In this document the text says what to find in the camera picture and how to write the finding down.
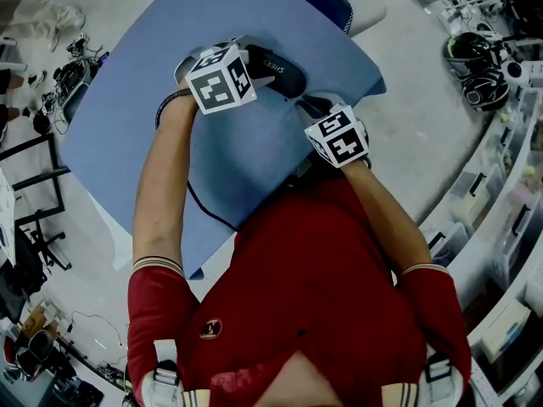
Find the black green helmet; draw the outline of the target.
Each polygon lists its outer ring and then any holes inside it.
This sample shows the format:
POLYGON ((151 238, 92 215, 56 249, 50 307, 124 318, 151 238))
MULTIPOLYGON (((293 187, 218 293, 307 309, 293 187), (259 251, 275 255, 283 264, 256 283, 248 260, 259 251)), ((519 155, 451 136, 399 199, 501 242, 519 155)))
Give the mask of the black green helmet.
POLYGON ((445 61, 459 77, 479 74, 493 64, 491 43, 480 34, 463 32, 450 37, 442 48, 445 61))

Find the black glasses case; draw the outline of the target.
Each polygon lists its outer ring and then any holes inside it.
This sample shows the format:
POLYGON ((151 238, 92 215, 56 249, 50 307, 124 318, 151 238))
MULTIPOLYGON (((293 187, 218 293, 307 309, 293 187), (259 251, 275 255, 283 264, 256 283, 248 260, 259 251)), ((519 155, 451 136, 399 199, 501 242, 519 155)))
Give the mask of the black glasses case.
POLYGON ((248 46, 248 50, 249 62, 246 68, 252 80, 275 76, 275 81, 267 87, 286 99, 297 98, 304 93, 305 73, 298 66, 275 54, 271 49, 252 45, 248 46))

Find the white round device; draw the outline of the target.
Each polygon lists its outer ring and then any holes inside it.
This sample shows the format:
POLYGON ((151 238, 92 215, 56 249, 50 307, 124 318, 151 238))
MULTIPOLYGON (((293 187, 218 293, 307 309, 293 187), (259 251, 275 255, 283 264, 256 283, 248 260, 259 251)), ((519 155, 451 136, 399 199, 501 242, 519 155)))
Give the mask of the white round device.
POLYGON ((508 80, 519 81, 523 78, 523 68, 514 60, 504 62, 501 70, 508 80))

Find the person's red shirt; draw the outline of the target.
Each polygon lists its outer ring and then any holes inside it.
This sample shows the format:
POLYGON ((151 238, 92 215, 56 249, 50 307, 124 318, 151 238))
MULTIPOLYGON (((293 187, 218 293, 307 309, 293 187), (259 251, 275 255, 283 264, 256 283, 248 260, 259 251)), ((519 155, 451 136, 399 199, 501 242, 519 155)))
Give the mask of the person's red shirt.
POLYGON ((237 234, 229 267, 197 299, 182 267, 134 262, 128 371, 143 399, 173 341, 172 370, 209 407, 254 407, 295 354, 344 407, 456 404, 471 351, 450 274, 393 275, 345 179, 272 198, 237 234))

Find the white storage shelf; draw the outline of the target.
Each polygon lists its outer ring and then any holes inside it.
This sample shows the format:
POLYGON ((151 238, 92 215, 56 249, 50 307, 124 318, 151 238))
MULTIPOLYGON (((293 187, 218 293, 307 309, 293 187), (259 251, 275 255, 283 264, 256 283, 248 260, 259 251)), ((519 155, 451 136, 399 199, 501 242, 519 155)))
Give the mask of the white storage shelf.
POLYGON ((421 229, 455 284, 476 407, 543 405, 543 88, 490 122, 421 229))

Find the black white helmet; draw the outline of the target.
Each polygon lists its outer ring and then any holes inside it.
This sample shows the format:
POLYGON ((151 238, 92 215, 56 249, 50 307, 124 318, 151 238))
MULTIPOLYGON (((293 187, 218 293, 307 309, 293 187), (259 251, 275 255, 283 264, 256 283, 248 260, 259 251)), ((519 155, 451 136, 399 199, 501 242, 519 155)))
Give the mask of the black white helmet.
POLYGON ((461 81, 462 94, 477 111, 493 111, 504 107, 509 98, 510 87, 498 69, 488 69, 470 75, 461 81))

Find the black office chair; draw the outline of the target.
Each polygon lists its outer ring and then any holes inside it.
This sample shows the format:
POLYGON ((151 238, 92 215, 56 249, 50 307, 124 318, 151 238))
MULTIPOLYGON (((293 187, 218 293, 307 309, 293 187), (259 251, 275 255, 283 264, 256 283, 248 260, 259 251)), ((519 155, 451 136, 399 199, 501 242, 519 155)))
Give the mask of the black office chair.
POLYGON ((48 280, 46 271, 52 273, 51 267, 57 265, 64 271, 72 268, 71 263, 63 264, 50 248, 65 238, 62 231, 46 239, 39 220, 33 230, 14 228, 14 260, 6 258, 0 265, 0 320, 20 321, 25 303, 41 290, 48 280))

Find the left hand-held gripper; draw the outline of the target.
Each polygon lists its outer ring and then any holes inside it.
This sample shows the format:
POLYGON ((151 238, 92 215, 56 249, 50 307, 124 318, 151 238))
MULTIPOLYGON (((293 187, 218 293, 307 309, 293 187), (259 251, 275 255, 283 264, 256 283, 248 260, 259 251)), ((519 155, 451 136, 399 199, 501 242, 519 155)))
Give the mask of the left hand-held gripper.
POLYGON ((185 81, 203 114, 213 114, 253 102, 255 90, 268 86, 275 76, 252 80, 244 60, 249 60, 248 46, 255 44, 249 35, 231 39, 226 47, 202 47, 180 62, 175 71, 177 84, 185 81))

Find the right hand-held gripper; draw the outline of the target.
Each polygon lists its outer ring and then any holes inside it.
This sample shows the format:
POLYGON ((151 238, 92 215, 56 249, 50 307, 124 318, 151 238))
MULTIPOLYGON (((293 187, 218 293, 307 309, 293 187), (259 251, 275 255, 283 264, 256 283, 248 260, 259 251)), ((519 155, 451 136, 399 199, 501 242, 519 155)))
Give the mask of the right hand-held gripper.
POLYGON ((368 155, 368 138, 351 106, 333 106, 330 99, 304 95, 295 111, 304 125, 310 125, 305 136, 316 152, 331 166, 341 168, 368 155))

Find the person's left forearm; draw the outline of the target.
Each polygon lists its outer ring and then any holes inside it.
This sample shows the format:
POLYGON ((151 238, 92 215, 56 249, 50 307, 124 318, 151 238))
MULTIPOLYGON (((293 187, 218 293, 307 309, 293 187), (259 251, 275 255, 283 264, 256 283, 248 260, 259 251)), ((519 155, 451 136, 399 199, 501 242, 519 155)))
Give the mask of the person's left forearm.
POLYGON ((140 177, 132 222, 132 259, 159 257, 182 267, 183 211, 190 140, 198 106, 183 89, 167 98, 140 177))

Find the blue table mat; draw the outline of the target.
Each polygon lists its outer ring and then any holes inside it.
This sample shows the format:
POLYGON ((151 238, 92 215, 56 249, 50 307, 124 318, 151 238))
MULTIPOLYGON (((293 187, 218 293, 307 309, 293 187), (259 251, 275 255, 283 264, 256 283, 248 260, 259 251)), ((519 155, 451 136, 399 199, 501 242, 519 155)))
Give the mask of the blue table mat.
MULTIPOLYGON (((355 105, 386 86, 372 60, 305 0, 155 0, 121 38, 81 100, 63 161, 126 230, 155 133, 176 87, 174 69, 196 47, 249 35, 299 66, 308 92, 355 105)), ((294 103, 269 88, 254 102, 194 122, 182 260, 187 276, 311 152, 294 103)))

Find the person's right forearm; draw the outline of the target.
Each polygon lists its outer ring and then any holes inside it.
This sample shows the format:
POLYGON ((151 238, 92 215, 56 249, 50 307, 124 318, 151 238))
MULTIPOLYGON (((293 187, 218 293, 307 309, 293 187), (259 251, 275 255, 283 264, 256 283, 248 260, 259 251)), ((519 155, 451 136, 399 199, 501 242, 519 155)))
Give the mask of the person's right forearm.
POLYGON ((417 225, 365 162, 355 160, 341 170, 397 276, 421 269, 446 272, 432 261, 428 244, 417 225))

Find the white table with black frame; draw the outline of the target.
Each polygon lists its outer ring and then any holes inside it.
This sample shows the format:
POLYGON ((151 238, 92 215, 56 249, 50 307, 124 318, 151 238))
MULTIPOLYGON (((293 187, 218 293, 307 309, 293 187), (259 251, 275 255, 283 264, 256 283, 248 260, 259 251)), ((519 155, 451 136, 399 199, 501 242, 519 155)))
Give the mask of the white table with black frame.
POLYGON ((41 135, 29 141, 3 150, 0 152, 0 163, 5 159, 15 156, 29 148, 34 148, 42 143, 48 146, 48 152, 52 168, 41 172, 36 176, 32 176, 15 184, 9 184, 5 177, 2 168, 0 167, 0 251, 4 253, 7 261, 15 265, 15 232, 17 226, 23 226, 31 222, 39 222, 51 215, 56 215, 64 212, 64 200, 60 191, 59 178, 69 174, 70 169, 59 163, 59 158, 56 151, 55 139, 53 133, 41 135), (33 215, 27 215, 20 219, 15 219, 15 193, 19 190, 33 187, 39 183, 51 181, 53 184, 54 194, 57 199, 57 205, 54 208, 46 209, 45 211, 38 210, 33 215))

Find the grey perforated chair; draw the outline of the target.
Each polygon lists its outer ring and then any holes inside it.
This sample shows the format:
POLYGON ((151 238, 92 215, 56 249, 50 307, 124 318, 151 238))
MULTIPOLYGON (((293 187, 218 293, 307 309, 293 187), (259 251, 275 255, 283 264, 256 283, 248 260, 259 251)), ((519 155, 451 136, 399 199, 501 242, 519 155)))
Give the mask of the grey perforated chair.
POLYGON ((60 109, 64 119, 70 124, 75 117, 76 111, 80 106, 81 100, 84 98, 89 84, 81 83, 76 86, 67 99, 60 105, 60 109))

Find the black red helmet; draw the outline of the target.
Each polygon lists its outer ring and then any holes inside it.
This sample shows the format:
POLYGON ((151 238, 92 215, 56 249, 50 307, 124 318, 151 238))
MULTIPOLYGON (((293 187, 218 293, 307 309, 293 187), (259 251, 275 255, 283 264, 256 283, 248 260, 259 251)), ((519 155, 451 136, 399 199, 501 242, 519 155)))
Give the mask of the black red helmet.
POLYGON ((37 332, 26 345, 6 337, 3 344, 3 375, 10 383, 33 382, 46 368, 53 351, 53 338, 45 330, 37 332))

